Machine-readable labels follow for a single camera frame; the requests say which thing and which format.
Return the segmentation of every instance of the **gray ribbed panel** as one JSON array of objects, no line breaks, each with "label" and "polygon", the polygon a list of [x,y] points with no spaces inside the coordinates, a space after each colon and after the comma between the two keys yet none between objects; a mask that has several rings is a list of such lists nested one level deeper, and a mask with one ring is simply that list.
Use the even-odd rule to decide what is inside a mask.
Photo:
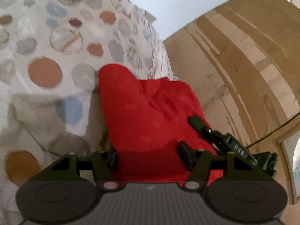
[{"label": "gray ribbed panel", "polygon": [[[120,192],[105,194],[91,213],[68,225],[235,224],[240,225],[218,216],[199,194],[184,192],[176,184],[127,184]],[[265,225],[282,223],[274,220]]]}]

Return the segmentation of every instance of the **black mechanical device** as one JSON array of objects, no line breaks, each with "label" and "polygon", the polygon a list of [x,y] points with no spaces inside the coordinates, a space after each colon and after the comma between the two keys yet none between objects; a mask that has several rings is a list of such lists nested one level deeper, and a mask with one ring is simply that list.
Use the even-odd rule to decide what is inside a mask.
[{"label": "black mechanical device", "polygon": [[[22,225],[282,225],[287,193],[272,178],[277,156],[251,155],[231,135],[212,131],[196,116],[189,121],[220,155],[181,141],[178,155],[191,171],[182,186],[114,180],[115,150],[90,157],[68,153],[19,188]],[[80,170],[92,170],[95,185]],[[207,186],[211,170],[224,176]]]}]

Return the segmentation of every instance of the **folded red garment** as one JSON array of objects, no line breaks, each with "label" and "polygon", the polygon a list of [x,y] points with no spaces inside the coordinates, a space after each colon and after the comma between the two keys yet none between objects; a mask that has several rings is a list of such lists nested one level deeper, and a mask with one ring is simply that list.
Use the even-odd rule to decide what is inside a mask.
[{"label": "folded red garment", "polygon": [[[137,80],[126,68],[108,64],[99,71],[100,98],[112,145],[118,154],[118,181],[179,182],[189,172],[177,155],[179,141],[216,155],[210,143],[189,125],[204,119],[190,86],[168,78]],[[223,171],[211,171],[209,183]]]}]

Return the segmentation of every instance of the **black cable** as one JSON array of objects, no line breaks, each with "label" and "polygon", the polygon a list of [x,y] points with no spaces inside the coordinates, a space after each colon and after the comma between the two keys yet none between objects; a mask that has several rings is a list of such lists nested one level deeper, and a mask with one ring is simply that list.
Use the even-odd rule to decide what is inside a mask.
[{"label": "black cable", "polygon": [[254,143],[252,143],[251,145],[247,146],[246,149],[250,148],[251,146],[254,146],[255,144],[257,144],[258,142],[264,140],[265,138],[269,137],[272,133],[274,133],[275,131],[277,131],[278,129],[282,128],[283,126],[287,125],[290,121],[292,121],[295,117],[297,117],[300,114],[300,112],[298,112],[295,116],[293,116],[290,120],[288,120],[286,123],[284,123],[283,125],[280,125],[278,128],[276,128],[275,130],[273,130],[272,132],[270,132],[269,134],[267,134],[265,137],[259,139],[258,141],[255,141]]}]

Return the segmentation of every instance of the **polka dot bedsheet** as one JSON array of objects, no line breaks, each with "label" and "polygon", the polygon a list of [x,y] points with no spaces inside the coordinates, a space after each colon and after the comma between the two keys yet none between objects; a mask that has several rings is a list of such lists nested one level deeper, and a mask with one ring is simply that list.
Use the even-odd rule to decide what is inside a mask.
[{"label": "polka dot bedsheet", "polygon": [[21,222],[15,194],[24,180],[67,152],[100,149],[102,66],[172,80],[145,13],[129,0],[0,0],[1,225]]}]

